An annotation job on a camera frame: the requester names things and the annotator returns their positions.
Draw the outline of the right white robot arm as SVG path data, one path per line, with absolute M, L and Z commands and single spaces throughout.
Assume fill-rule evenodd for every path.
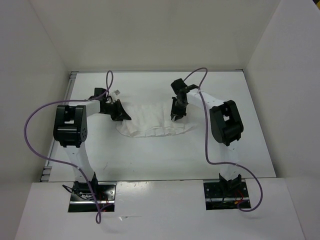
M 205 113 L 206 134 L 211 132 L 220 146 L 221 159 L 216 165 L 221 165 L 219 173 L 219 191 L 229 197 L 236 192 L 242 177 L 237 173 L 239 162 L 237 147 L 244 126 L 233 100 L 222 101 L 198 89 L 182 88 L 175 90 L 172 98 L 171 119 L 177 121 L 186 115 L 187 105 L 202 108 Z

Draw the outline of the white pleated skirt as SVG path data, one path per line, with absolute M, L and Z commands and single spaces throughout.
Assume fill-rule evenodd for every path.
M 187 117 L 172 121 L 171 109 L 170 100 L 149 104 L 127 103 L 124 105 L 124 110 L 131 120 L 117 123 L 116 129 L 126 137 L 147 138 L 179 135 L 196 126 Z

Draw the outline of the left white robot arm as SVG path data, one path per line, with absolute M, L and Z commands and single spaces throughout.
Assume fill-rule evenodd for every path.
M 88 200 L 99 196 L 96 173 L 90 165 L 85 141 L 88 137 L 87 118 L 95 114 L 109 115 L 114 122 L 130 121 L 121 101 L 83 101 L 77 105 L 58 105 L 53 127 L 54 140 L 59 142 L 74 169 L 73 192 L 82 193 Z

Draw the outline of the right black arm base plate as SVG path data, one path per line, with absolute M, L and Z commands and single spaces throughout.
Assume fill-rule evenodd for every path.
M 239 186 L 229 191 L 223 190 L 218 180 L 204 181 L 203 190 L 207 211 L 237 209 L 238 204 L 245 210 L 251 208 L 245 181 L 242 181 Z

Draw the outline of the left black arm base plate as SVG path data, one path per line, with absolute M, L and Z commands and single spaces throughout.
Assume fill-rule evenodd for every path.
M 70 193 L 70 201 L 68 206 L 69 213 L 89 213 L 97 212 L 96 201 L 102 212 L 114 212 L 116 200 L 115 182 L 99 182 L 93 187 L 96 201 L 86 183 L 81 183 L 78 188 L 65 184 L 63 188 Z

